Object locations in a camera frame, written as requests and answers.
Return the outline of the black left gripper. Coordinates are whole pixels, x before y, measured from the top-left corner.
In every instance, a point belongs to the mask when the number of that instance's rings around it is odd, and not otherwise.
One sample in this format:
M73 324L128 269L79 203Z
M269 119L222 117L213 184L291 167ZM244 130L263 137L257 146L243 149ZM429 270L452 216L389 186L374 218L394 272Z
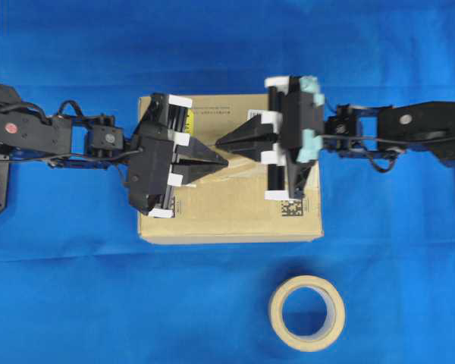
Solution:
M228 166L217 152L184 131L192 104L187 97L153 93L133 132L133 154L127 168L128 199L143 215L172 218L174 187L191 184ZM176 153L195 160L181 159L173 164Z

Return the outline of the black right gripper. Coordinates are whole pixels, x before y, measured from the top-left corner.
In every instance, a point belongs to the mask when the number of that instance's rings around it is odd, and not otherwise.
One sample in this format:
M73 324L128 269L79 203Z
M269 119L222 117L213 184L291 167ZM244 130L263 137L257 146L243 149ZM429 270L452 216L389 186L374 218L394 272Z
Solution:
M319 159L325 95L314 76L265 79L268 115L257 114L219 138L215 147L268 166L267 200L301 200Z

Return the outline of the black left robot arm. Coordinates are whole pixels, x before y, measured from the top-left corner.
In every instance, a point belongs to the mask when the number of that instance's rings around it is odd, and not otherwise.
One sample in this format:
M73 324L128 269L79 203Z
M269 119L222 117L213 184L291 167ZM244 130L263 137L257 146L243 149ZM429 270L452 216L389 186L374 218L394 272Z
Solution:
M112 115L86 116L73 100L48 116L0 84L0 213L7 205L12 164L103 169L123 165L128 202L139 213L171 218L174 188L214 174L228 162L185 131L191 99L153 93L131 136Z

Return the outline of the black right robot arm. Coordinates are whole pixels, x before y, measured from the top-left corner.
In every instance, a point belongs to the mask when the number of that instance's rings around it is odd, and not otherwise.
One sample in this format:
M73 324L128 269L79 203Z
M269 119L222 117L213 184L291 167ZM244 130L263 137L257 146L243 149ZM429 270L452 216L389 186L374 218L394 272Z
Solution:
M267 200L301 200L322 150L364 158L379 173L408 150L430 152L455 168L455 102L394 107L338 105L324 116L325 95L314 76L265 79L268 108L215 141L224 152L268 167Z

